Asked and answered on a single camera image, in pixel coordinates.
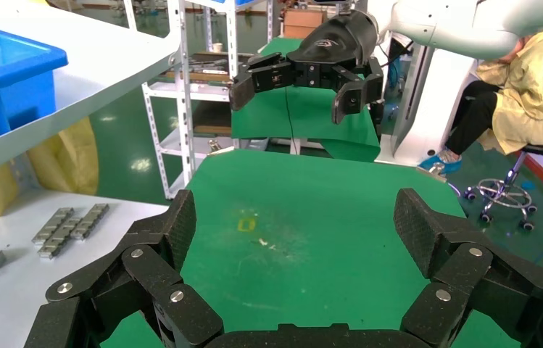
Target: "cardboard box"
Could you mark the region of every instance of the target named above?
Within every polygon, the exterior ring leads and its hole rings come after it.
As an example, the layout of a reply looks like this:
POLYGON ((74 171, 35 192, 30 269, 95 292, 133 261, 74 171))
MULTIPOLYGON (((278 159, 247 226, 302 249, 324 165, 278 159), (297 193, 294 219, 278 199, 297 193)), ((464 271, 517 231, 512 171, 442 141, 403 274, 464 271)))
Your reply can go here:
POLYGON ((326 11, 287 9, 284 18, 284 37, 305 38, 326 20, 326 11))

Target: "green mat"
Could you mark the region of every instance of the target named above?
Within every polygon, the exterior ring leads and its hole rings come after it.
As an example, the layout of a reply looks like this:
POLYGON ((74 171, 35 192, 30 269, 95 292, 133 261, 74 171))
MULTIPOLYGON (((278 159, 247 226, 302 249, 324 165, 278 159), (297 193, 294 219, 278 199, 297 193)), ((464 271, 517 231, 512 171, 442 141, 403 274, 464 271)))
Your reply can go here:
MULTIPOLYGON (((301 40, 274 38, 262 55, 297 49, 301 40)), ((233 113, 234 138, 290 138, 286 111, 290 110, 295 138, 320 139, 334 158, 373 162, 380 152, 376 130, 369 111, 348 115, 339 125, 331 122, 331 105, 335 92, 319 88, 287 87, 257 94, 243 109, 233 113)))
MULTIPOLYGON (((188 185, 198 220, 182 276, 227 332, 399 328, 428 283, 394 229, 404 187, 437 211, 463 214, 448 186, 406 167, 246 150, 208 157, 188 185)), ((104 348, 160 347, 141 321, 125 320, 104 348)), ((453 344, 518 346, 478 312, 453 344)))

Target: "black pants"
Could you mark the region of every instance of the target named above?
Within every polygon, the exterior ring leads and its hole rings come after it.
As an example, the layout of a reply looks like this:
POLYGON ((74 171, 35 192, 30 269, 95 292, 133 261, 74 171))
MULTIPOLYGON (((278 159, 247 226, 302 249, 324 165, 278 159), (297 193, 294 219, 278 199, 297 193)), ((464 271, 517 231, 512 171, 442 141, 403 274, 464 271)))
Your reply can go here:
POLYGON ((462 154, 487 129, 492 128, 493 112, 497 104, 500 87, 483 81, 470 83, 459 101, 446 147, 455 154, 462 154))

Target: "white table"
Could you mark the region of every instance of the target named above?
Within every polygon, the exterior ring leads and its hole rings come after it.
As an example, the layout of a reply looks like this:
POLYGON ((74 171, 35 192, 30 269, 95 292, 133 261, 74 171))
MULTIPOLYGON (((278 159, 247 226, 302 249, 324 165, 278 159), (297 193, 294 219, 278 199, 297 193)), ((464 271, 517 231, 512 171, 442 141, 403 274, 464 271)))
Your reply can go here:
POLYGON ((0 348, 23 347, 45 291, 55 281, 115 248, 135 220, 158 215, 166 206, 29 190, 0 217, 0 250, 7 263, 0 268, 0 348), (58 257, 41 259, 30 241, 60 207, 83 216, 96 203, 109 212, 85 241, 69 241, 58 257))

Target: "logo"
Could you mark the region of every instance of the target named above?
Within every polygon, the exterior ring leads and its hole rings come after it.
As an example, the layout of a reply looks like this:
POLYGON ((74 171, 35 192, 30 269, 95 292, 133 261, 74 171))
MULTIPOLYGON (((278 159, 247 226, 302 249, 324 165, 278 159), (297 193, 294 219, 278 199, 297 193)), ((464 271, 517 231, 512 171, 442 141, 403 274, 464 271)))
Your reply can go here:
POLYGON ((335 46, 338 46, 337 42, 333 41, 333 40, 329 40, 327 38, 323 39, 323 40, 318 40, 314 43, 315 46, 318 46, 318 47, 331 47, 333 45, 335 46))

